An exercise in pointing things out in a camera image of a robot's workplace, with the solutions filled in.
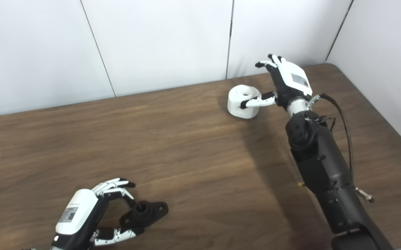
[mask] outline white wall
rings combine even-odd
[[[263,73],[269,53],[299,66],[324,63],[351,0],[235,0],[228,78]]]
[[[0,115],[110,97],[78,0],[0,0]]]
[[[117,95],[225,79],[232,0],[83,0]]]
[[[0,115],[321,63],[349,2],[235,0],[230,41],[233,0],[0,0]]]
[[[327,62],[401,135],[401,1],[355,0]]]

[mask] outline wood grain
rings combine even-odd
[[[315,93],[335,98],[350,124],[356,184],[394,247],[401,247],[401,138],[333,65],[305,68]],[[273,89],[261,74],[0,116],[0,250],[49,249],[74,192],[125,177],[139,200],[169,214],[146,233],[105,249],[329,249],[332,233],[313,197],[298,187],[286,112],[251,120],[227,112],[231,87]],[[326,101],[314,108],[337,116]],[[346,154],[340,120],[335,138]],[[102,220],[116,226],[126,205]]]

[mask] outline label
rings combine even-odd
[[[76,207],[67,207],[63,214],[62,217],[60,217],[59,223],[70,223],[72,222],[72,219],[74,218],[75,213],[77,212],[78,206]]]
[[[293,78],[294,82],[297,82],[298,84],[301,84],[301,85],[304,85],[305,87],[308,87],[307,80],[302,78],[301,76],[298,76],[296,74],[291,73],[291,77]]]

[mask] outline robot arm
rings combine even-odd
[[[290,115],[286,125],[288,142],[305,186],[316,195],[332,232],[342,234],[333,239],[333,249],[392,250],[357,194],[366,201],[372,202],[373,198],[354,186],[351,169],[326,120],[311,110],[319,98],[333,104],[335,101],[325,94],[311,98],[307,76],[299,66],[282,57],[268,57],[272,59],[271,62],[261,61],[256,67],[265,67],[270,72],[277,92],[276,104]]]

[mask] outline black cable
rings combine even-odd
[[[333,122],[332,122],[332,126],[330,127],[330,132],[333,132],[333,128],[335,127],[336,124],[336,117],[332,117]]]
[[[338,103],[333,98],[331,98],[330,96],[328,96],[328,95],[326,95],[324,93],[322,93],[319,96],[321,96],[321,98],[323,98],[323,99],[329,101],[330,103],[332,103],[338,109],[338,112],[341,115],[341,118],[342,118],[342,121],[343,121],[343,124],[344,124],[344,128],[345,128],[345,133],[347,135],[348,157],[349,157],[349,161],[350,161],[349,165],[350,165],[351,179],[353,180],[353,177],[354,177],[354,175],[353,175],[353,164],[354,164],[354,161],[353,161],[353,146],[351,144],[351,135],[350,135],[350,130],[348,128],[347,119],[345,118],[344,112],[342,111],[342,109],[340,108]]]

